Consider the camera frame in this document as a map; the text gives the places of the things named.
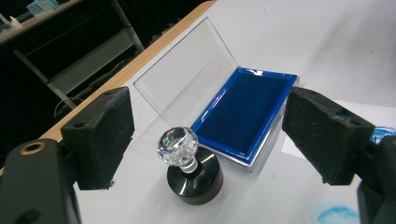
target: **blue ink mark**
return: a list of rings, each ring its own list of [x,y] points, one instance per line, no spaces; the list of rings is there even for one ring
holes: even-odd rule
[[[370,138],[372,142],[379,145],[382,138],[389,135],[396,135],[396,129],[391,127],[376,127],[374,128],[373,134]]]
[[[359,213],[345,206],[335,206],[320,214],[318,223],[320,224],[359,224],[361,219]]]

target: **white tabletop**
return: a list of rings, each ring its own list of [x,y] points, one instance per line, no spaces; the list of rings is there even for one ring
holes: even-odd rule
[[[209,17],[241,66],[296,74],[301,86],[334,100],[396,107],[395,11],[389,0],[219,0],[202,19]],[[125,83],[134,140],[113,187],[76,188],[83,223],[359,223],[360,180],[347,187],[322,184],[308,161],[281,152],[284,133],[260,172],[220,161],[219,195],[204,205],[183,203],[169,189],[167,166],[155,150],[156,134],[166,127],[133,86],[171,46]]]

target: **paper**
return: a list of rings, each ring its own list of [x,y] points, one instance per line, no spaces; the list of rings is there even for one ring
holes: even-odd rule
[[[355,113],[356,115],[362,117],[363,119],[373,123],[376,127],[385,126],[396,128],[396,108],[394,107],[363,105],[344,101],[335,102]],[[291,141],[287,135],[285,137],[281,151],[306,160],[303,153],[301,153],[301,151],[294,145],[293,141]]]

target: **clear plastic box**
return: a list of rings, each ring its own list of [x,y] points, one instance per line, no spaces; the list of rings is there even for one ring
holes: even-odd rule
[[[238,66],[206,18],[134,86],[170,127],[191,127],[200,146],[251,172],[271,152],[297,81]]]

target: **crystal stamp handle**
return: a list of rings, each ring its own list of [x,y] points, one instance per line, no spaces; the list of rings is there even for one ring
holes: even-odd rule
[[[194,157],[197,150],[198,137],[193,130],[186,127],[166,131],[157,146],[161,160],[168,165],[180,167],[186,174],[194,172],[198,166]]]

